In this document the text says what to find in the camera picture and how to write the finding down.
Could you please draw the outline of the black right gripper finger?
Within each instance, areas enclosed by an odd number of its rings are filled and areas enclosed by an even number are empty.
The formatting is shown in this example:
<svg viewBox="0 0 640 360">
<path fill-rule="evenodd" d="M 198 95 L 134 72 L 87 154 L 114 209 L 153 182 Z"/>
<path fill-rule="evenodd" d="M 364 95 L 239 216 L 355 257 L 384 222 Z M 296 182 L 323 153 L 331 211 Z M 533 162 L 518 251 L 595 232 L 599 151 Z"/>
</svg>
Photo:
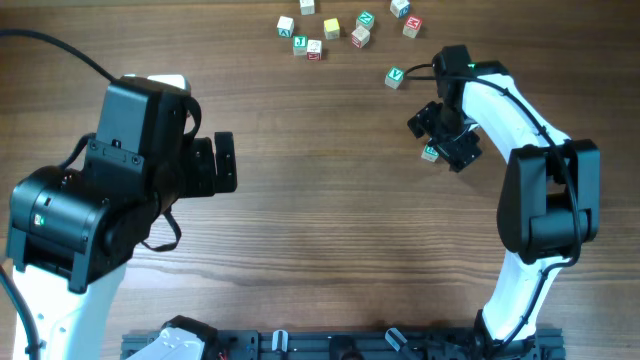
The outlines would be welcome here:
<svg viewBox="0 0 640 360">
<path fill-rule="evenodd" d="M 450 170 L 459 173 L 482 155 L 479 136 L 469 131 L 454 141 L 440 143 L 435 149 L 449 164 Z"/>
<path fill-rule="evenodd" d="M 416 139 L 438 132 L 442 106 L 442 103 L 431 101 L 407 121 L 407 126 Z"/>
</svg>

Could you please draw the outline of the green N letter block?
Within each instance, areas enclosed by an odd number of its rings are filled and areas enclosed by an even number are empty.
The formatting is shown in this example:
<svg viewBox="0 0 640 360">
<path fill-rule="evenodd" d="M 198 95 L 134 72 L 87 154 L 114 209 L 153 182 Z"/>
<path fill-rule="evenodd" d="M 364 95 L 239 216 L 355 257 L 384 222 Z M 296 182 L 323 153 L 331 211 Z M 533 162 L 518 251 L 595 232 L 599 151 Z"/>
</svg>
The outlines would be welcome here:
<svg viewBox="0 0 640 360">
<path fill-rule="evenodd" d="M 434 148 L 426 145 L 421 153 L 421 158 L 430 162 L 436 162 L 439 154 Z"/>
</svg>

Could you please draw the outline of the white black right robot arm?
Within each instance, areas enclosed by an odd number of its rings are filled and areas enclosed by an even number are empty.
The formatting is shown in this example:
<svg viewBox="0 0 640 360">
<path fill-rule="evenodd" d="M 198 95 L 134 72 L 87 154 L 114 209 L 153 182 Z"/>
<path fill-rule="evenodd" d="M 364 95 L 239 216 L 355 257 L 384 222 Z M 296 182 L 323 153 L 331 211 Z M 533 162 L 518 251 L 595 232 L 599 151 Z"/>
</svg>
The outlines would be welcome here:
<svg viewBox="0 0 640 360">
<path fill-rule="evenodd" d="M 554 279 L 599 230 L 600 151 L 547 122 L 498 61 L 475 62 L 466 46 L 454 45 L 427 66 L 439 99 L 407 125 L 415 137 L 429 138 L 430 156 L 463 170 L 481 154 L 481 128 L 507 163 L 496 214 L 506 253 L 476 317 L 470 353 L 516 357 L 536 345 L 536 318 Z"/>
</svg>

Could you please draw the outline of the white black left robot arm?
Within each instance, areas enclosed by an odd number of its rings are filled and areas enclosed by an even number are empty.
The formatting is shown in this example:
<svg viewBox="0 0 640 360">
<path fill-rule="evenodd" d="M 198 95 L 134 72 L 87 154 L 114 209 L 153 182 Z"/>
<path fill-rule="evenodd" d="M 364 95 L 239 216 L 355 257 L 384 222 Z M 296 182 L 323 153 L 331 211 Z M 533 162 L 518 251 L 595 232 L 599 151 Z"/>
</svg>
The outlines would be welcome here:
<svg viewBox="0 0 640 360">
<path fill-rule="evenodd" d="M 14 188 L 7 256 L 19 304 L 18 359 L 96 359 L 127 262 L 181 199 L 238 185 L 233 136 L 198 134 L 199 103 L 181 75 L 126 75 L 106 90 L 95 132 L 71 160 Z"/>
</svg>

